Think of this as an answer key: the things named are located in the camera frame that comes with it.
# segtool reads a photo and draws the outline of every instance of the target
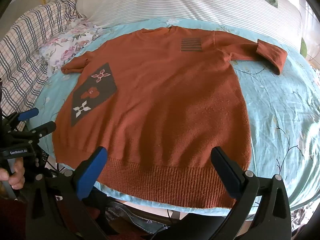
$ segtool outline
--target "light blue bedsheet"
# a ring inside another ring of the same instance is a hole
[[[266,67],[266,62],[232,62],[239,77],[250,119],[250,170],[257,176],[266,178],[280,173],[284,178],[292,210],[317,199],[320,195],[320,90],[311,66],[293,48],[244,29],[197,20],[157,18],[106,29],[105,35],[85,47],[77,56],[87,50],[93,51],[105,41],[117,36],[141,28],[155,29],[171,24],[186,28],[227,31],[252,41],[261,39],[288,52],[280,76],[274,75]],[[50,78],[35,105],[40,113],[30,120],[29,127],[55,120],[64,100],[76,85],[78,76],[63,75],[59,72]],[[40,146],[50,155],[54,155],[51,135],[41,139]],[[129,196],[105,185],[96,186],[114,198],[146,206],[215,216],[227,215],[229,212],[225,208],[176,207]],[[256,212],[256,206],[253,206],[251,214]]]

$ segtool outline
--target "floral pillowcase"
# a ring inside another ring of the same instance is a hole
[[[65,32],[53,36],[39,48],[39,59],[48,65],[48,77],[102,34],[102,28],[95,28],[86,19],[72,20]]]

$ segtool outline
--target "striped patch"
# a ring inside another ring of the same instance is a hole
[[[202,51],[201,38],[184,38],[181,40],[181,51]]]

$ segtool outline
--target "white flower design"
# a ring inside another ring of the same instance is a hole
[[[178,19],[173,19],[173,18],[170,18],[169,20],[167,20],[166,24],[175,24],[175,23],[179,23],[180,20]]]
[[[86,104],[87,104],[87,101],[84,101],[80,107],[77,106],[77,107],[75,107],[75,108],[73,109],[73,110],[77,111],[77,113],[76,113],[76,118],[81,114],[82,111],[91,110],[91,108],[88,107],[88,106],[86,106]]]
[[[96,80],[97,83],[99,83],[103,77],[107,77],[107,76],[111,75],[111,74],[108,74],[108,73],[104,74],[104,71],[105,70],[102,69],[98,75],[97,74],[92,75],[92,77],[96,77],[97,78],[97,80]]]
[[[62,80],[68,80],[69,78],[70,78],[69,75],[64,75],[64,76],[62,77]]]

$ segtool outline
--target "sweater neckline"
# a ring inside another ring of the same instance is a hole
[[[142,40],[154,39],[156,37],[168,38],[177,30],[177,26],[160,27],[154,30],[141,29],[136,32],[137,36]]]

